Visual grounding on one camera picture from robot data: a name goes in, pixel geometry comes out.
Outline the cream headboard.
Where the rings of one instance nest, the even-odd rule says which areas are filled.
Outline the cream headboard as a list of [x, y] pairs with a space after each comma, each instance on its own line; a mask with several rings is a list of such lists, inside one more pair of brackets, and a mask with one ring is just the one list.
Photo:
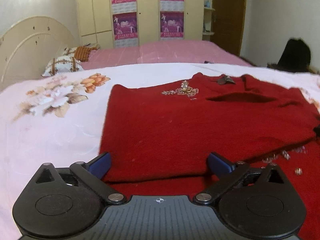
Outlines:
[[47, 16], [21, 20], [1, 37], [1, 90], [41, 78], [47, 63], [77, 45], [71, 32]]

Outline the lower right purple poster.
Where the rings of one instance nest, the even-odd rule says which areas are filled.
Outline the lower right purple poster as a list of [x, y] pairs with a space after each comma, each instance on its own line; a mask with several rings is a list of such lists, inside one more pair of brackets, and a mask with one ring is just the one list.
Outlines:
[[184, 12], [160, 12], [161, 40], [181, 40], [184, 38]]

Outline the lower left purple poster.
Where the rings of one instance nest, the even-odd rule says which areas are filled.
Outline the lower left purple poster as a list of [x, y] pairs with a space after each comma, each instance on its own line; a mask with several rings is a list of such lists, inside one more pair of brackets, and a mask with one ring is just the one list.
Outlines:
[[114, 39], [126, 40], [138, 37], [137, 13], [126, 12], [113, 15]]

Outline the pink bed sheet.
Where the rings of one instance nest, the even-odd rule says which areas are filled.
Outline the pink bed sheet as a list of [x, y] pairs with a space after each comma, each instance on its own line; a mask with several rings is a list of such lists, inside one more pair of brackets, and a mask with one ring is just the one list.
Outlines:
[[249, 66], [243, 59], [209, 41], [168, 40], [136, 47], [92, 51], [84, 70], [143, 63], [214, 63]]

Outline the white floral blanket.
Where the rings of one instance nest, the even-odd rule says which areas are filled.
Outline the white floral blanket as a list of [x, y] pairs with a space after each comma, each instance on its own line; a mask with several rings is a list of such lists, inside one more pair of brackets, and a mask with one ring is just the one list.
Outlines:
[[[149, 63], [105, 67], [16, 83], [1, 92], [1, 239], [18, 239], [21, 234], [12, 218], [12, 207], [42, 163], [66, 167], [97, 156], [107, 101], [115, 84], [129, 88], [151, 87], [187, 80], [196, 73], [239, 77], [251, 75], [261, 81], [285, 88], [300, 88], [309, 102], [319, 101], [317, 74], [292, 74], [261, 67], [204, 63]], [[54, 85], [80, 83], [102, 74], [107, 83], [72, 104], [65, 116], [21, 114], [31, 90], [41, 91]]]

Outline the black bag on chair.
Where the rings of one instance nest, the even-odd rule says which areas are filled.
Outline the black bag on chair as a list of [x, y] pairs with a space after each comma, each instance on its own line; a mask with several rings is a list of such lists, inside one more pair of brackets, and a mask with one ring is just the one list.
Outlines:
[[288, 40], [277, 63], [268, 63], [267, 67], [289, 73], [307, 73], [311, 63], [311, 50], [301, 38]]

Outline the brown wooden door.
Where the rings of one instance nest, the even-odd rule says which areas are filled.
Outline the brown wooden door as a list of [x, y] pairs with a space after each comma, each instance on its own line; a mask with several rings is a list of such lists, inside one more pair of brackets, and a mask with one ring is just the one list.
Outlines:
[[246, 0], [213, 0], [214, 35], [210, 41], [225, 51], [240, 55], [244, 32]]

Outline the orange brown pillow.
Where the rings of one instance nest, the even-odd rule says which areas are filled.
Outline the orange brown pillow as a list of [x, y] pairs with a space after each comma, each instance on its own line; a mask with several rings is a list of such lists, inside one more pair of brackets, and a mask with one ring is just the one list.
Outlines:
[[88, 47], [88, 46], [80, 46], [74, 48], [66, 48], [63, 51], [63, 56], [74, 57], [76, 60], [80, 62], [87, 62], [89, 60], [90, 53], [95, 50], [99, 50], [100, 46]]

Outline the red knit sweater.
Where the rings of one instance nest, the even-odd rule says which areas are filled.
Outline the red knit sweater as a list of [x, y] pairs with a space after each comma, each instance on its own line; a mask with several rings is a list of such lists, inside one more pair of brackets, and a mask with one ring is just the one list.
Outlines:
[[284, 88], [250, 75], [219, 84], [195, 74], [195, 95], [174, 94], [176, 81], [129, 89], [113, 86], [100, 152], [112, 166], [103, 180], [124, 194], [191, 194], [204, 187], [206, 159], [259, 166], [287, 151], [281, 166], [303, 199], [307, 216], [303, 239], [319, 239], [319, 112], [297, 88]]

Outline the floral pillow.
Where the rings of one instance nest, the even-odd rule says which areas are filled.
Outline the floral pillow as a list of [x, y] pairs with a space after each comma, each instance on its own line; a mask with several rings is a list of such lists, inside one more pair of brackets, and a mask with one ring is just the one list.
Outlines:
[[51, 59], [45, 67], [42, 77], [50, 77], [61, 73], [83, 71], [80, 61], [72, 56], [59, 56]]

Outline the cream wardrobe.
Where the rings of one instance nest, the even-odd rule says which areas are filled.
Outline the cream wardrobe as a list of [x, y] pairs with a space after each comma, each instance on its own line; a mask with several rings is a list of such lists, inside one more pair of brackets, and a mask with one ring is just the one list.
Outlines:
[[[160, 12], [184, 12], [184, 38], [201, 40], [210, 36], [210, 17], [214, 8], [212, 0], [136, 0], [135, 2], [112, 4], [111, 0], [76, 0], [78, 26], [82, 44], [98, 43], [104, 49], [141, 46], [163, 41], [160, 38]], [[113, 15], [126, 12], [137, 13], [138, 37], [115, 40]]]

